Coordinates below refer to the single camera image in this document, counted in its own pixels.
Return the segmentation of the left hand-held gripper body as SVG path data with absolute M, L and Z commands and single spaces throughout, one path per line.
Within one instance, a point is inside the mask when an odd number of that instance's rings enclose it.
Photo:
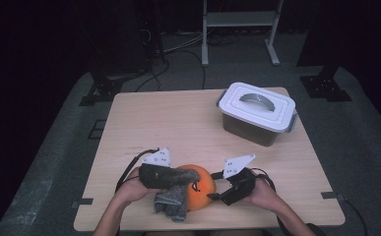
M 139 178 L 148 189 L 169 189 L 175 184 L 172 172 L 169 148 L 165 147 L 143 158 Z

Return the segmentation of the person's right hand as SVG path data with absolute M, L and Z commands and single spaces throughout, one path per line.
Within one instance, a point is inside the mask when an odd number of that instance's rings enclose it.
M 262 179 L 257 179 L 255 181 L 254 190 L 242 201 L 255 207 L 270 210 L 274 213 L 280 213 L 285 207 L 285 202 L 270 187 L 270 185 Z

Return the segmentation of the person's left hand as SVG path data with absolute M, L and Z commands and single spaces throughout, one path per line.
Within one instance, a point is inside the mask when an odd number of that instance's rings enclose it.
M 127 180 L 116 191 L 114 199 L 117 203 L 130 205 L 146 195 L 161 193 L 162 189 L 148 189 L 139 179 L 139 167 L 136 167 L 127 177 Z

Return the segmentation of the white metal stand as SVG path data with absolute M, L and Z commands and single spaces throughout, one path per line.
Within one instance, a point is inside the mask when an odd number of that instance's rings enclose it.
M 273 11 L 260 12 L 224 12 L 211 13 L 208 11 L 208 0 L 203 2 L 201 64 L 209 65 L 208 29 L 238 28 L 238 27 L 270 27 L 271 32 L 264 40 L 271 62 L 274 66 L 281 64 L 274 48 L 274 40 L 278 29 L 282 8 L 285 0 L 278 0 Z

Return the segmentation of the orange plush toy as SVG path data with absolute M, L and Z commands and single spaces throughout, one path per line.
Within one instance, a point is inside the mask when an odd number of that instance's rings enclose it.
M 204 167 L 195 164 L 181 165 L 180 168 L 193 169 L 200 176 L 197 182 L 188 186 L 187 210 L 195 211 L 206 207 L 212 201 L 209 198 L 209 194 L 214 194 L 217 189 L 211 173 Z

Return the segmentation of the white lid with grey handle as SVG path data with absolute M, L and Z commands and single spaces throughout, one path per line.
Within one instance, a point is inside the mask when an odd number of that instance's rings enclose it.
M 218 101 L 222 114 L 271 132 L 289 133 L 296 119 L 289 96 L 245 83 L 233 83 Z

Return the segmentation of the grey plastic storage bin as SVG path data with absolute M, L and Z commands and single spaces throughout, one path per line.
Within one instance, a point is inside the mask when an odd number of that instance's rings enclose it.
M 279 135 L 226 114 L 222 116 L 222 126 L 229 133 L 263 147 L 270 147 Z

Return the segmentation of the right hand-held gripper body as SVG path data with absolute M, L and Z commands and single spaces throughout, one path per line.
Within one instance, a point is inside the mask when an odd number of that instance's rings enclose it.
M 223 179 L 227 180 L 230 188 L 220 194 L 220 200 L 230 206 L 248 197 L 255 188 L 255 175 L 247 165 L 256 158 L 255 154 L 229 158 L 224 162 Z

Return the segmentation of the black stand with base plate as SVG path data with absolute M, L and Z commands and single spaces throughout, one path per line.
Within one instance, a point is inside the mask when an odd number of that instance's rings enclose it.
M 301 76 L 300 81 L 310 98 L 325 98 L 329 102 L 351 101 L 348 93 L 341 89 L 334 77 L 337 64 L 324 65 L 318 75 Z
M 96 59 L 90 59 L 88 64 L 93 83 L 89 92 L 82 97 L 80 106 L 93 106 L 97 102 L 112 101 L 126 82 L 137 79 L 147 72 L 146 69 L 129 71 L 110 67 Z

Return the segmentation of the black tape square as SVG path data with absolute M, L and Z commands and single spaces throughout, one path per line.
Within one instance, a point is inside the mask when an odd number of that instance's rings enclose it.
M 89 140 L 100 140 L 102 137 L 103 131 L 104 131 L 105 124 L 106 124 L 105 119 L 95 120 L 95 122 L 94 122 L 94 124 L 93 124 L 93 126 L 89 132 L 88 139 Z

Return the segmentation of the grey fuzzy cloth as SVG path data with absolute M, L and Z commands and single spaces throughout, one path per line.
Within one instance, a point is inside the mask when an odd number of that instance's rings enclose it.
M 194 169 L 173 168 L 162 175 L 169 186 L 164 192 L 156 193 L 155 213 L 163 213 L 173 222 L 182 222 L 187 215 L 187 194 L 190 184 L 198 182 L 200 175 Z

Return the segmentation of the black tape strip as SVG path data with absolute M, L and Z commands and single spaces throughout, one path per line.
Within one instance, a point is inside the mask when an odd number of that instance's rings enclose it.
M 321 196 L 324 200 L 336 199 L 339 202 L 343 202 L 345 197 L 342 194 L 336 192 L 321 192 Z
M 89 206 L 93 204 L 93 201 L 94 201 L 93 198 L 79 199 L 77 201 L 72 202 L 71 208 L 78 208 L 79 206 L 82 206 L 82 205 Z

